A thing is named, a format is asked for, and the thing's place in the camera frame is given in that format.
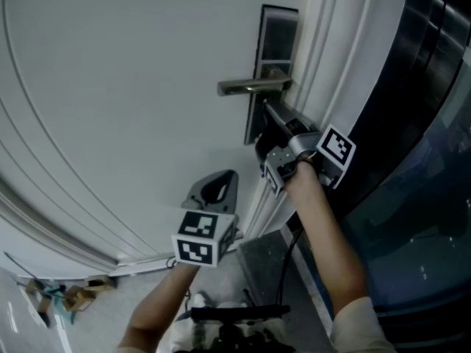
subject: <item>tiled floor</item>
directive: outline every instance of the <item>tiled floor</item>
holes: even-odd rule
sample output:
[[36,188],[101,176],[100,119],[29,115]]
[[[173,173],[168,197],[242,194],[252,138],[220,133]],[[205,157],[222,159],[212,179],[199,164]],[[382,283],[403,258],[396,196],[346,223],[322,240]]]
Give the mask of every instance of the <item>tiled floor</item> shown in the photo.
[[[68,347],[61,343],[54,315],[49,329],[38,326],[28,314],[26,302],[10,274],[0,269],[0,352],[51,352],[51,353],[105,353],[112,352],[121,339],[134,307],[145,297],[166,271],[123,277],[118,288],[101,293],[83,313],[77,313],[73,326],[66,325]],[[202,268],[191,291],[204,290],[216,303],[243,299],[246,281],[234,254],[227,255],[218,268]],[[13,311],[16,329],[11,326],[9,313]]]

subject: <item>silver door handle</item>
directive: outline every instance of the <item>silver door handle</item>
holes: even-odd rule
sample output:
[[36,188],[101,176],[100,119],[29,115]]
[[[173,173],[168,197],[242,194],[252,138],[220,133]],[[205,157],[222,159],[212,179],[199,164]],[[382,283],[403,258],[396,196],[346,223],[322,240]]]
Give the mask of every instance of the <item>silver door handle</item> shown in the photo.
[[263,65],[260,79],[237,79],[234,81],[218,82],[218,94],[231,96],[234,94],[259,94],[269,92],[281,92],[289,89],[292,83],[291,77],[276,67]]

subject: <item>forearm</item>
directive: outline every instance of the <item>forearm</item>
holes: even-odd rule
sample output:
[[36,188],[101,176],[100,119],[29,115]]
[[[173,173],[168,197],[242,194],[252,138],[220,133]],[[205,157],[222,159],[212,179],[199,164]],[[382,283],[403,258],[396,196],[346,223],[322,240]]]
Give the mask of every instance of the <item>forearm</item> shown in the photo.
[[292,187],[289,195],[337,314],[351,301],[368,295],[364,268],[340,230],[317,179]]
[[[119,346],[154,351],[158,341],[174,320],[199,267],[176,265],[165,279],[135,308]],[[135,346],[140,340],[143,346]]]

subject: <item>sleeve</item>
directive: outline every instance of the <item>sleeve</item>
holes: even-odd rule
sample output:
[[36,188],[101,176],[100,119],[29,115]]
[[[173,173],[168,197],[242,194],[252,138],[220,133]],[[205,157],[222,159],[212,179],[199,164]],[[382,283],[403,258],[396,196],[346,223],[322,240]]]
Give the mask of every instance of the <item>sleeve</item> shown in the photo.
[[356,299],[340,310],[333,321],[330,336],[338,353],[392,353],[369,297]]
[[115,353],[145,353],[137,348],[116,348]]

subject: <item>white door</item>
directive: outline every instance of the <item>white door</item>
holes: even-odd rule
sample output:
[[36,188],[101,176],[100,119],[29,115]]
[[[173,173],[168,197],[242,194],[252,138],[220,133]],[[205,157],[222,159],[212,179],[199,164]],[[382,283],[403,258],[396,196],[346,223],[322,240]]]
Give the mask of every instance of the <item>white door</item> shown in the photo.
[[5,0],[0,176],[67,233],[117,260],[171,252],[166,211],[198,179],[259,170],[244,145],[262,4],[308,0]]

